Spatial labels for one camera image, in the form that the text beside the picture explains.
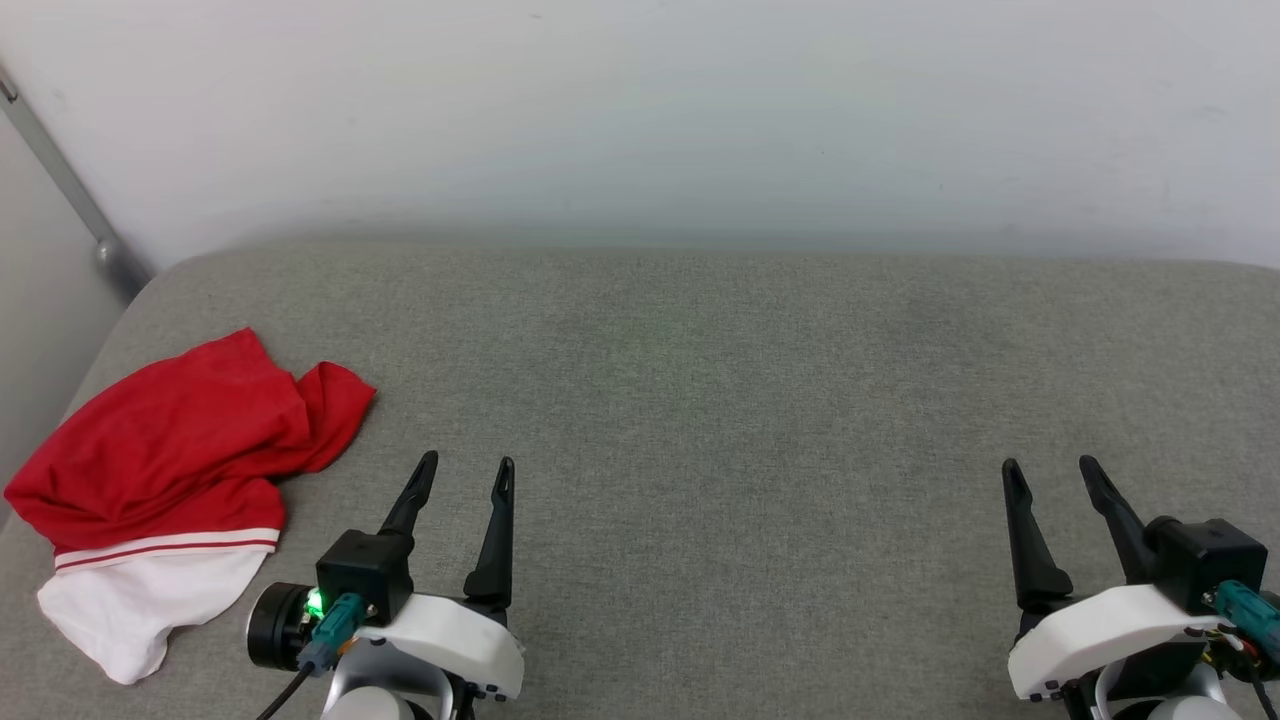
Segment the metal pole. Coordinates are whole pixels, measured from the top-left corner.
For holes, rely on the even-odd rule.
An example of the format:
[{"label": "metal pole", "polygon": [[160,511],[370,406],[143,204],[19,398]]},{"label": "metal pole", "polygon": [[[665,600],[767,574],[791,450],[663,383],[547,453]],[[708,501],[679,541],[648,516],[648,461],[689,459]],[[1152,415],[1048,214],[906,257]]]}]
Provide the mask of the metal pole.
[{"label": "metal pole", "polygon": [[0,69],[0,109],[9,117],[18,135],[27,141],[32,152],[45,167],[45,172],[52,178],[58,190],[63,191],[67,201],[84,222],[84,227],[93,236],[97,245],[93,247],[93,258],[97,260],[99,270],[124,297],[125,302],[137,297],[142,287],[151,281],[151,270],[134,255],[128,245],[120,240],[115,228],[102,214],[102,210],[93,202],[93,197],[84,188],[84,184],[67,164],[54,140],[45,132],[45,126],[31,111],[31,106],[22,99],[18,87]]}]

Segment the teal cable connector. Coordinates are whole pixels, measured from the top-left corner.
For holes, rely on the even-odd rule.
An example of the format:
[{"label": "teal cable connector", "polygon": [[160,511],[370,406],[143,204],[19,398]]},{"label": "teal cable connector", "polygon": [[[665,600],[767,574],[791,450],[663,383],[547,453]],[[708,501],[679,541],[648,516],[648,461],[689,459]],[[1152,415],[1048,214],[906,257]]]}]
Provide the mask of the teal cable connector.
[{"label": "teal cable connector", "polygon": [[365,624],[365,601],[356,593],[343,593],[325,609],[324,620],[311,633],[311,642],[298,653],[298,667],[311,664],[311,676],[319,678],[338,664],[338,650]]},{"label": "teal cable connector", "polygon": [[1280,610],[1238,580],[1217,585],[1213,609],[1258,643],[1272,662],[1280,662]]}]

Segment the green led light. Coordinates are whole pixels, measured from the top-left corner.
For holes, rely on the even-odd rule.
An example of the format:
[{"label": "green led light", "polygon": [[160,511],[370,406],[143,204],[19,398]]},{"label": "green led light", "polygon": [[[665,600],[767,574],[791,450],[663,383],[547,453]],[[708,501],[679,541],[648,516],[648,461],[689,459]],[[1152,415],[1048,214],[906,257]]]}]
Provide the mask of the green led light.
[{"label": "green led light", "polygon": [[311,588],[307,593],[307,615],[311,615],[316,620],[324,620],[324,596],[320,594],[320,588]]}]

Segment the white cloth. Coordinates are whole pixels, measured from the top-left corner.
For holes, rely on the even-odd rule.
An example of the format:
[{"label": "white cloth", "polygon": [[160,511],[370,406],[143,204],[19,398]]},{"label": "white cloth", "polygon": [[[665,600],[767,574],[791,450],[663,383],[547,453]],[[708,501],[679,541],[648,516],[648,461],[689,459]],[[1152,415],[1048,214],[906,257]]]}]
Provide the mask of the white cloth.
[{"label": "white cloth", "polygon": [[169,632],[220,615],[244,592],[266,548],[143,555],[59,570],[36,597],[45,616],[116,683],[160,667]]}]

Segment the red cloth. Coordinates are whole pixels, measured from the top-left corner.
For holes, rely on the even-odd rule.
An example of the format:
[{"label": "red cloth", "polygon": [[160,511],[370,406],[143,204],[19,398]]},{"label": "red cloth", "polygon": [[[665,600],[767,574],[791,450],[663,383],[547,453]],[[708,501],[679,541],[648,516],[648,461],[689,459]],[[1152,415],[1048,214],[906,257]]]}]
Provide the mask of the red cloth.
[{"label": "red cloth", "polygon": [[[374,392],[332,363],[294,382],[246,328],[104,391],[45,441],[4,496],[54,543],[55,560],[187,533],[206,533],[202,547],[251,544],[230,538],[284,524],[268,478],[314,473],[338,457]],[[225,534],[233,530],[242,533]],[[259,542],[274,547],[275,534]],[[127,553],[175,547],[137,544]]]}]

